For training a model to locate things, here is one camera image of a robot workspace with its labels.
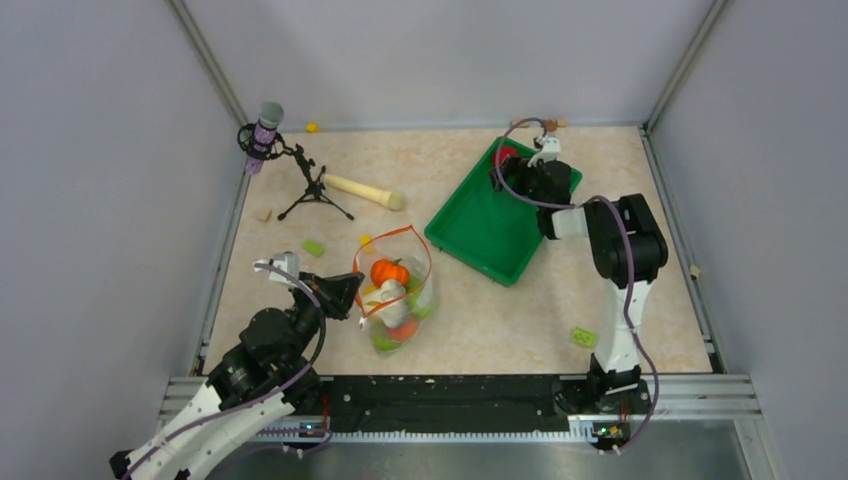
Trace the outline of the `green plastic tray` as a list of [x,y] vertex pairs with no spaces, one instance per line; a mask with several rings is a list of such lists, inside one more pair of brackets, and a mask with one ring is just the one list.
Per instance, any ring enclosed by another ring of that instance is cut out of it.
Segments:
[[[425,236],[440,251],[461,261],[494,282],[514,285],[529,264],[543,235],[537,214],[565,205],[546,204],[518,195],[502,179],[495,192],[490,182],[492,155],[503,146],[515,148],[519,158],[530,159],[536,149],[498,137],[425,228]],[[571,191],[582,180],[572,168]]]

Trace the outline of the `clear zip bag orange zipper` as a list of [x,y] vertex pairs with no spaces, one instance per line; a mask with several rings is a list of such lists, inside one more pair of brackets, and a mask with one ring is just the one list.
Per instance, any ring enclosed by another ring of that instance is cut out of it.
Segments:
[[364,275],[358,325],[376,352],[392,354],[419,333],[435,308],[432,256],[411,225],[361,242],[353,271]]

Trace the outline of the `red apple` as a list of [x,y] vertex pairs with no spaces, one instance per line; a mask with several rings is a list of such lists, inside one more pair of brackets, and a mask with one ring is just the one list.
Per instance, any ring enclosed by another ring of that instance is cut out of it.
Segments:
[[515,148],[510,146],[503,146],[499,150],[494,151],[491,162],[494,167],[498,167],[502,165],[506,160],[518,156],[519,153]]

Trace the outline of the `peach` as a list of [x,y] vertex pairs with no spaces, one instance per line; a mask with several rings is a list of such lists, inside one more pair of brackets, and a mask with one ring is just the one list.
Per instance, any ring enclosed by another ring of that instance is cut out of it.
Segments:
[[418,331],[419,322],[414,316],[410,316],[406,322],[396,328],[386,328],[387,336],[398,343],[405,343],[411,339]]

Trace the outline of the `green lime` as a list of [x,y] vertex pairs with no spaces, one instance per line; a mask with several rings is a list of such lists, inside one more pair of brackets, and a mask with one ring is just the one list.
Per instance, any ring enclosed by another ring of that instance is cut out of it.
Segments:
[[418,277],[412,276],[408,284],[407,293],[406,301],[411,314],[419,320],[427,318],[431,314],[434,305],[432,285],[428,281],[423,281]]

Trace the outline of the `yellow lemon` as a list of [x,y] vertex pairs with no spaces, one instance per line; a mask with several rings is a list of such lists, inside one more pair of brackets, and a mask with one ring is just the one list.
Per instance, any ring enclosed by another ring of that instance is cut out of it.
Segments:
[[380,306],[383,303],[381,290],[374,285],[367,287],[362,295],[362,303],[365,311]]

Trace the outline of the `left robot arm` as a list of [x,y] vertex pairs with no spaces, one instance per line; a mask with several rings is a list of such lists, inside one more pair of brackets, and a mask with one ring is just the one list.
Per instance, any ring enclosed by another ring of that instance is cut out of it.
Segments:
[[327,322],[347,319],[365,276],[321,277],[276,260],[253,267],[286,285],[292,305],[254,314],[238,344],[176,416],[141,446],[110,458],[115,478],[204,479],[269,424],[319,404],[321,379],[314,364]]

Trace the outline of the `green apple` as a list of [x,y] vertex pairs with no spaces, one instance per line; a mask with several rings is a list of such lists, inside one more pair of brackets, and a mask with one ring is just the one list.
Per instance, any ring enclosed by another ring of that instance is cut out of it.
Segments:
[[396,350],[396,349],[398,349],[399,347],[402,346],[401,343],[399,343],[395,340],[392,340],[391,338],[386,338],[386,337],[381,337],[381,336],[372,336],[370,338],[370,340],[371,340],[372,346],[378,352],[383,352],[383,353],[392,352],[392,351],[394,351],[394,350]]

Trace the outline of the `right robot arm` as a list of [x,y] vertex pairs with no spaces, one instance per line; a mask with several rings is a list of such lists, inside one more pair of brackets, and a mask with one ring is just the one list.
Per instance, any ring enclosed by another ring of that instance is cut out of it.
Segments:
[[612,412],[642,386],[639,338],[647,296],[669,257],[665,237],[641,193],[610,200],[595,195],[580,205],[571,202],[569,165],[531,163],[508,155],[495,158],[490,173],[494,191],[507,191],[536,207],[540,233],[549,240],[583,237],[593,265],[605,281],[608,318],[583,385],[568,394],[564,408]]

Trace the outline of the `orange mini pumpkin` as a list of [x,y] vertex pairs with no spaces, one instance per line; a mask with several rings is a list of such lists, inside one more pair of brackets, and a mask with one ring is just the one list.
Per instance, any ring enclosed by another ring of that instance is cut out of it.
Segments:
[[381,287],[387,280],[394,280],[406,288],[410,282],[410,271],[400,259],[379,259],[372,264],[370,279],[376,287]]

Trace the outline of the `white garlic bulbs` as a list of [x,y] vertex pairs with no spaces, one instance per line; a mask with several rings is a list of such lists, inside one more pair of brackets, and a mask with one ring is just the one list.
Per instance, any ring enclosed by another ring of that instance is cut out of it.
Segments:
[[379,289],[383,303],[376,307],[377,316],[386,327],[396,328],[403,325],[409,317],[409,308],[405,300],[406,288],[394,280],[387,280]]

